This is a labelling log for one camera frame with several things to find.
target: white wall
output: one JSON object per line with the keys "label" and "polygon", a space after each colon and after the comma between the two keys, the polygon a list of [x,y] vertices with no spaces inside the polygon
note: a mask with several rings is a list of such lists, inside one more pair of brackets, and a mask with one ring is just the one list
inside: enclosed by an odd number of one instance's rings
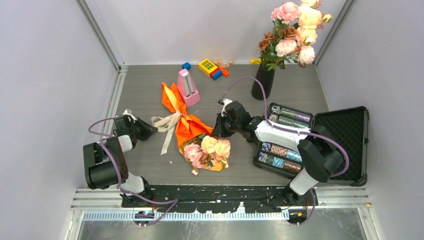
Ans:
{"label": "white wall", "polygon": [[331,110],[369,109],[366,189],[386,239],[424,239],[422,9],[356,1],[318,66]]}
{"label": "white wall", "polygon": [[[90,0],[95,1],[126,65],[199,63],[234,59],[250,63],[258,42],[272,30],[271,12],[281,0]],[[345,0],[323,0],[320,10],[337,15]],[[318,53],[332,24],[318,31]]]}
{"label": "white wall", "polygon": [[74,0],[0,2],[0,239],[59,240],[116,72]]}

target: orange bouquet wrap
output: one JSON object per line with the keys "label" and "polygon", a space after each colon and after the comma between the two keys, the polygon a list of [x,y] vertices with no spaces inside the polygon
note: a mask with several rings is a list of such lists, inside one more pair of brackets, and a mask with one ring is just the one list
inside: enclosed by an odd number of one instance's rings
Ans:
{"label": "orange bouquet wrap", "polygon": [[[155,116],[151,120],[152,124],[159,129],[159,132],[168,131],[168,135],[170,134],[170,137],[167,136],[167,138],[169,138],[169,140],[172,136],[173,127],[167,127],[166,123],[171,122],[175,126],[175,136],[178,149],[183,156],[184,147],[189,143],[190,140],[193,140],[200,135],[211,135],[213,130],[212,127],[203,123],[195,115],[187,113],[187,106],[183,102],[183,99],[175,83],[173,83],[171,87],[168,87],[168,85],[164,82],[162,83],[162,104],[173,114],[165,118]],[[162,154],[166,153],[165,148],[168,148],[167,139],[165,140]],[[191,163],[188,158],[184,158],[187,162]],[[221,171],[224,167],[225,164],[220,163],[214,164],[213,166],[211,164],[206,164],[202,168],[212,171]]]}

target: wood grain surface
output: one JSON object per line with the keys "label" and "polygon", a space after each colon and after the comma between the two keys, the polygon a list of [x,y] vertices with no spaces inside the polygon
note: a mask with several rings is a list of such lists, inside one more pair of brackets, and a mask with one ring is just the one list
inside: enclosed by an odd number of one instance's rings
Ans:
{"label": "wood grain surface", "polygon": [[[188,108],[204,123],[215,126],[216,114],[222,106],[217,103],[224,91],[237,79],[254,77],[258,65],[231,65],[229,77],[214,81],[197,65],[191,66],[190,73],[200,92],[199,103]],[[125,78],[117,115],[125,109],[147,123],[153,116],[166,117],[171,113],[162,105],[161,83],[171,86],[177,82],[180,65],[130,66]],[[226,98],[239,101],[251,116],[264,115],[264,102],[251,96],[253,81],[242,80],[227,94]],[[313,65],[300,68],[288,65],[277,69],[274,84],[267,104],[278,103],[313,114],[328,111],[323,90]],[[161,155],[166,133],[157,132],[147,141],[138,141],[136,148],[125,153],[129,171],[143,176],[150,184],[197,184],[197,185],[285,185],[290,180],[277,174],[257,168],[252,164],[257,146],[248,143],[241,135],[229,137],[231,153],[229,168],[220,172],[200,169],[191,174],[192,167],[178,151],[175,134],[172,136],[167,154]]]}

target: yellow block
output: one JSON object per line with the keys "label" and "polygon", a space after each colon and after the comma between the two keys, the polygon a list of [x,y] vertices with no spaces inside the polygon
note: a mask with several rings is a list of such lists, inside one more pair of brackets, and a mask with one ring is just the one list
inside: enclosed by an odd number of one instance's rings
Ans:
{"label": "yellow block", "polygon": [[250,60],[251,64],[261,64],[261,59],[260,58],[252,58]]}
{"label": "yellow block", "polygon": [[202,70],[206,75],[210,76],[213,71],[218,67],[209,59],[205,59],[199,63],[199,69]]}

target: flower arrangement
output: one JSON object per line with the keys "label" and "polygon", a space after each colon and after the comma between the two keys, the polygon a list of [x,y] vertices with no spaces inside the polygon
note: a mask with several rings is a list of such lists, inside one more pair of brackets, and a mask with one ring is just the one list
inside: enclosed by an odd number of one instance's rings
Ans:
{"label": "flower arrangement", "polygon": [[191,139],[184,146],[184,157],[190,161],[191,173],[197,175],[198,169],[220,167],[228,168],[228,157],[230,156],[230,141],[216,139],[207,134],[200,134]]}
{"label": "flower arrangement", "polygon": [[317,10],[321,0],[301,0],[301,3],[298,6],[289,1],[272,11],[274,28],[264,34],[258,45],[263,69],[285,69],[285,62],[291,61],[305,68],[314,60],[311,45],[317,40],[317,29],[323,29],[333,15]]}

